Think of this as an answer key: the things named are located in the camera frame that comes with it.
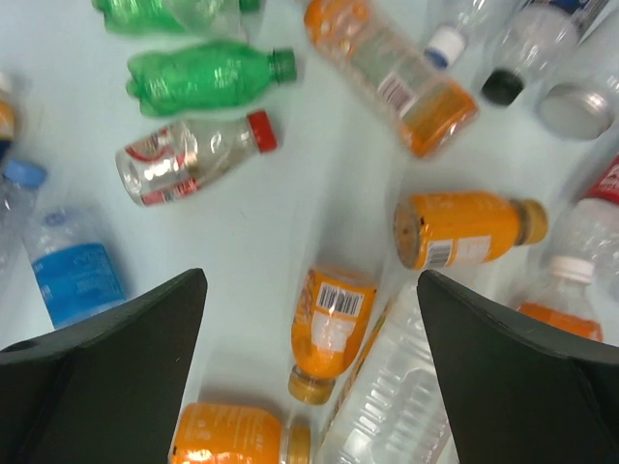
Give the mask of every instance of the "blue bottle cap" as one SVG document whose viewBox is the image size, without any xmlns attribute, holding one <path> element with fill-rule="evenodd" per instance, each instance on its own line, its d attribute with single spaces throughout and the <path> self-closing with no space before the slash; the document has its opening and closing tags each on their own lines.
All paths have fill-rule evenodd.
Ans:
<svg viewBox="0 0 619 464">
<path fill-rule="evenodd" d="M 45 182 L 47 171 L 33 162 L 9 159 L 4 177 L 22 187 L 38 189 Z"/>
</svg>

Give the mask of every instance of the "orange juice bottle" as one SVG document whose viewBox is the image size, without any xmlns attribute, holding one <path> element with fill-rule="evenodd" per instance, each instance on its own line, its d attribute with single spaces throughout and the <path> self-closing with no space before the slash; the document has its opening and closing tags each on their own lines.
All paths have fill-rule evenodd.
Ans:
<svg viewBox="0 0 619 464">
<path fill-rule="evenodd" d="M 285 428 L 261 409 L 192 403 L 178 424 L 170 464 L 310 464 L 307 427 Z"/>
<path fill-rule="evenodd" d="M 313 0 L 305 23 L 318 51 L 361 87 L 417 157 L 436 150 L 477 113 L 473 98 L 369 0 Z"/>
<path fill-rule="evenodd" d="M 539 202 L 485 191 L 412 195 L 394 217 L 399 259 L 409 269 L 485 263 L 540 242 L 547 230 Z"/>
<path fill-rule="evenodd" d="M 550 260 L 550 280 L 531 290 L 518 311 L 562 331 L 604 341 L 602 326 L 585 296 L 594 269 L 589 261 L 554 256 Z"/>
<path fill-rule="evenodd" d="M 292 323 L 296 365 L 288 390 L 300 401 L 326 403 L 355 360 L 366 334 L 377 285 L 368 275 L 315 266 L 306 277 Z"/>
</svg>

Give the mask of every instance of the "water bottle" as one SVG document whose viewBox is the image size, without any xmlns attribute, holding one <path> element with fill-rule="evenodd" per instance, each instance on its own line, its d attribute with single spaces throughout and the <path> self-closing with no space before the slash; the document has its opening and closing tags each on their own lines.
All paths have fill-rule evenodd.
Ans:
<svg viewBox="0 0 619 464">
<path fill-rule="evenodd" d="M 439 0 L 440 21 L 426 57 L 440 70 L 453 65 L 467 46 L 499 32 L 523 0 Z"/>
<path fill-rule="evenodd" d="M 7 289 L 21 250 L 21 235 L 46 177 L 42 167 L 16 159 L 10 159 L 4 171 L 0 186 L 0 295 Z"/>
<path fill-rule="evenodd" d="M 91 211 L 71 207 L 35 213 L 23 239 L 55 329 L 125 300 Z"/>
<path fill-rule="evenodd" d="M 273 83 L 297 79 L 291 49 L 263 53 L 233 41 L 143 53 L 129 60 L 129 71 L 127 92 L 139 100 L 147 116 L 240 106 L 257 99 Z"/>
<path fill-rule="evenodd" d="M 265 111 L 236 121 L 187 119 L 120 150 L 116 166 L 132 200 L 152 206 L 189 196 L 277 146 Z"/>
<path fill-rule="evenodd" d="M 314 462 L 436 464 L 450 436 L 416 286 L 408 283 L 355 363 Z"/>
<path fill-rule="evenodd" d="M 549 252 L 595 264 L 604 285 L 619 277 L 619 157 L 576 205 L 559 218 Z"/>
<path fill-rule="evenodd" d="M 619 114 L 619 13 L 609 15 L 559 67 L 538 104 L 545 125 L 564 137 L 593 140 Z"/>
<path fill-rule="evenodd" d="M 526 85 L 574 51 L 608 0 L 532 0 L 512 20 L 493 57 L 483 95 L 510 105 Z"/>
<path fill-rule="evenodd" d="M 602 326 L 585 291 L 593 282 L 595 265 L 570 256 L 553 256 L 550 276 L 526 292 L 518 312 L 570 334 L 603 341 Z"/>
</svg>

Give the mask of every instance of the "red label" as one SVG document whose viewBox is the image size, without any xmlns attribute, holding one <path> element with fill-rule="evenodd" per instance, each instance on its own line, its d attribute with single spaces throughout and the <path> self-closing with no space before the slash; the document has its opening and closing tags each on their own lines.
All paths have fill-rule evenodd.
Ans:
<svg viewBox="0 0 619 464">
<path fill-rule="evenodd" d="M 584 196 L 585 198 L 601 198 L 619 205 L 619 157 Z"/>
<path fill-rule="evenodd" d="M 125 148 L 127 154 L 135 160 L 153 162 L 174 154 L 172 133 L 169 127 L 161 128 L 148 137 L 138 140 Z"/>
<path fill-rule="evenodd" d="M 162 188 L 161 190 L 151 191 L 142 195 L 142 203 L 146 206 L 157 205 L 160 203 L 170 203 L 179 198 L 184 198 L 191 195 L 200 188 L 198 182 L 190 177 L 186 181 L 179 182 L 170 188 Z"/>
</svg>

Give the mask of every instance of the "white label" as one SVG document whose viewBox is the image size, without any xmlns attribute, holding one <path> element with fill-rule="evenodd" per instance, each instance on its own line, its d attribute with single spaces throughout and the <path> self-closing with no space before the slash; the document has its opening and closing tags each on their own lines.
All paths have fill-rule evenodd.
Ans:
<svg viewBox="0 0 619 464">
<path fill-rule="evenodd" d="M 390 72 L 378 85 L 378 93 L 403 118 L 417 101 L 415 92 L 395 72 Z"/>
<path fill-rule="evenodd" d="M 364 296 L 361 293 L 349 292 L 325 282 L 320 285 L 318 306 L 330 312 L 357 317 L 363 302 Z"/>
<path fill-rule="evenodd" d="M 489 235 L 459 239 L 457 241 L 455 262 L 459 264 L 480 264 L 485 262 L 491 243 L 492 238 Z"/>
<path fill-rule="evenodd" d="M 453 240 L 439 240 L 427 244 L 426 266 L 444 268 L 449 263 L 454 249 Z"/>
</svg>

